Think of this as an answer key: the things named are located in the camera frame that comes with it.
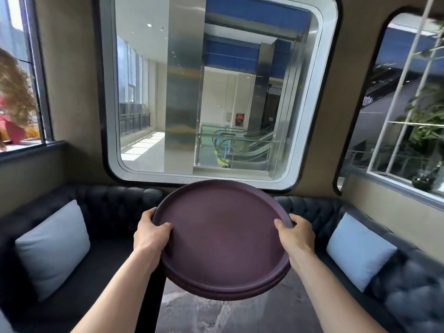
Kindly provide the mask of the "person's right hand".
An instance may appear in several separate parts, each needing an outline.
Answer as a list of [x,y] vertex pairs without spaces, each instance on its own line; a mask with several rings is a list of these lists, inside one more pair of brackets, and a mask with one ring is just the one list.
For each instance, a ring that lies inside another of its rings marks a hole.
[[312,224],[305,218],[296,214],[289,214],[291,221],[296,225],[293,227],[293,240],[280,240],[284,250],[289,256],[292,268],[297,267],[298,260],[304,256],[314,252],[315,234]]

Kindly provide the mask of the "person's left hand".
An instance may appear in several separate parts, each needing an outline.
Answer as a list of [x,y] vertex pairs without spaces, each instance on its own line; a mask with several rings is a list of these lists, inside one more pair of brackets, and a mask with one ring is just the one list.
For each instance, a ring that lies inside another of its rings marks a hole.
[[142,257],[142,261],[147,263],[150,269],[154,270],[160,262],[162,251],[168,242],[156,242],[153,238],[153,228],[156,226],[152,222],[157,207],[153,207],[142,213],[134,234],[134,252]]

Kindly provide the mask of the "person's right forearm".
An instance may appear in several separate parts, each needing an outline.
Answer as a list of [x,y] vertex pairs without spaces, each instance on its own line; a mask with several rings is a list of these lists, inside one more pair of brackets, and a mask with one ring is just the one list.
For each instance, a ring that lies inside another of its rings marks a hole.
[[388,333],[313,251],[290,251],[289,257],[324,333]]

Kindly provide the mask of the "person's left forearm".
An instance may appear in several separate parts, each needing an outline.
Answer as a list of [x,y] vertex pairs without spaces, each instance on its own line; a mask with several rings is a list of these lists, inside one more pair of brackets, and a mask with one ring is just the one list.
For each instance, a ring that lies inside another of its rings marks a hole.
[[160,251],[135,250],[71,333],[135,333],[144,294]]

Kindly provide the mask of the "dark tufted sofa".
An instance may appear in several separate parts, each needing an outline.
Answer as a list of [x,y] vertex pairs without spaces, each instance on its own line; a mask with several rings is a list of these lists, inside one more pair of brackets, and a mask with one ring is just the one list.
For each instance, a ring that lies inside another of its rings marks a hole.
[[[0,310],[13,330],[70,333],[130,255],[142,213],[164,198],[152,188],[71,184],[1,217]],[[15,241],[73,200],[81,209],[91,247],[67,280],[39,302]]]
[[[311,222],[315,252],[355,300],[389,333],[444,333],[444,264],[339,199],[276,196],[287,213]],[[348,213],[396,247],[364,291],[327,253],[330,237]]]

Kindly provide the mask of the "light blue cushion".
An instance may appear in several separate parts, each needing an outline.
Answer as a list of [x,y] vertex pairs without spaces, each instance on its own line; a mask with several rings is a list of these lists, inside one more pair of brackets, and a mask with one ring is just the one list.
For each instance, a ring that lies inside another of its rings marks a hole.
[[76,200],[15,240],[15,250],[39,302],[63,285],[90,247],[85,220]]
[[364,292],[397,247],[345,213],[331,235],[326,251],[352,284]]

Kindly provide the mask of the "escalator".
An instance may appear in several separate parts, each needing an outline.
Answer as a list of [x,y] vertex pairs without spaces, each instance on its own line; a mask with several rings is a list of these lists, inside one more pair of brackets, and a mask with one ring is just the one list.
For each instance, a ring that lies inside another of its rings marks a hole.
[[219,129],[212,142],[217,162],[222,168],[266,172],[274,147],[274,124],[253,129]]

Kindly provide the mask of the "glass balustrade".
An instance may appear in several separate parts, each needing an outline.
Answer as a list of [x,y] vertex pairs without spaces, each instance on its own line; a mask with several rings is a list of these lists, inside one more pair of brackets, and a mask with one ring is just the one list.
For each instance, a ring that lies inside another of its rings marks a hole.
[[[216,126],[216,125],[212,125],[212,124],[201,124],[200,125],[199,131],[196,136],[197,137],[197,144],[196,144],[196,149],[195,149],[195,160],[194,160],[195,167],[200,167],[200,168],[205,168],[205,169],[226,169],[226,168],[222,168],[222,166],[218,164],[218,162],[217,162],[218,158],[215,154],[215,148],[214,148],[214,145],[212,142],[212,136],[213,136],[214,132],[219,129],[225,129],[225,128],[229,128],[229,129],[234,128],[236,130],[238,130],[238,129],[239,130],[246,130],[246,129],[239,128],[239,127],[221,127],[221,126]],[[273,147],[273,152],[272,152],[271,158],[270,158],[269,170],[271,167],[275,144],[276,144],[276,140],[274,137],[274,147]]]

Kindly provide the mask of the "dark balcony railing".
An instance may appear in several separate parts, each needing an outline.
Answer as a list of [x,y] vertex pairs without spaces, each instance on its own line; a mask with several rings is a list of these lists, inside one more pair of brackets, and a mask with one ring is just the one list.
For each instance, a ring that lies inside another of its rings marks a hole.
[[150,113],[122,114],[119,116],[120,136],[136,133],[151,126]]

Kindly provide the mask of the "dark plant pot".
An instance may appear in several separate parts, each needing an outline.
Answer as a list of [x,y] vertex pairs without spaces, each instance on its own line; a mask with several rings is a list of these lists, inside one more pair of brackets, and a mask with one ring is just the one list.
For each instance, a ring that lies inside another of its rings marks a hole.
[[435,174],[432,170],[427,169],[427,162],[421,161],[416,174],[411,179],[411,184],[418,190],[430,191],[435,181]]

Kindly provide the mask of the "green leafy plant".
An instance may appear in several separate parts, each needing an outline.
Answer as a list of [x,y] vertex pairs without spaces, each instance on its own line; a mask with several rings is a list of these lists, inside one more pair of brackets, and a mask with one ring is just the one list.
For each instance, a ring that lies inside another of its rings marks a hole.
[[396,152],[413,151],[422,158],[436,158],[444,162],[444,71],[433,75],[432,67],[444,61],[444,20],[437,20],[433,46],[414,53],[415,59],[425,62],[416,94],[408,101],[404,115],[396,122],[402,129]]

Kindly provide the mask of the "golden dried plant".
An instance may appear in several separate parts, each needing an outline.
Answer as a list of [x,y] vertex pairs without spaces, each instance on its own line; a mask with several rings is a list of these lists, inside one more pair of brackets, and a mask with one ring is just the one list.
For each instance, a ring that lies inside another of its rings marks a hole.
[[16,58],[0,48],[0,94],[3,108],[12,122],[26,128],[37,110],[36,98],[28,74],[19,66]]

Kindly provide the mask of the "rounded silver window frame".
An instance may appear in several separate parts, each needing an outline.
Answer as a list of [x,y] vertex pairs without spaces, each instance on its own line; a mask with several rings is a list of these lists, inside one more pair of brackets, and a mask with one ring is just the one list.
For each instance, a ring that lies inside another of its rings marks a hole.
[[[340,0],[94,0],[105,164],[122,181],[235,180],[288,191],[301,180],[341,19]],[[120,136],[119,116],[151,126]],[[274,124],[269,172],[194,166],[201,124]]]

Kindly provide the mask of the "dark straight window frame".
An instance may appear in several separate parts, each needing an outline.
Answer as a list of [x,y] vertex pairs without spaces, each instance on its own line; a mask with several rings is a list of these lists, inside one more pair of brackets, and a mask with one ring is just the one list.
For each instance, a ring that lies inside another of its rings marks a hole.
[[64,147],[53,133],[34,0],[0,0],[0,48],[28,74],[37,102],[31,123],[22,128],[8,116],[0,94],[0,163]]

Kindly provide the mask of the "white lattice frame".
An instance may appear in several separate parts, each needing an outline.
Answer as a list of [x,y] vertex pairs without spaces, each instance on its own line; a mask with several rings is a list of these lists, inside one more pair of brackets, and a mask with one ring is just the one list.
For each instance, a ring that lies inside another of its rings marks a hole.
[[[396,152],[397,140],[402,129],[402,123],[396,122],[396,119],[404,115],[408,101],[416,94],[425,68],[425,62],[415,59],[413,55],[434,45],[433,36],[438,29],[435,21],[444,20],[444,16],[431,17],[435,1],[427,0],[420,20],[415,20],[411,26],[414,38],[370,158],[367,173],[418,190],[411,184],[411,179],[418,171],[421,161],[425,160],[427,169],[435,174],[435,181],[430,191],[419,191],[444,197],[444,162],[437,161],[436,158],[422,158],[413,151]],[[443,71],[444,61],[439,60],[433,65],[432,73],[442,75]]]

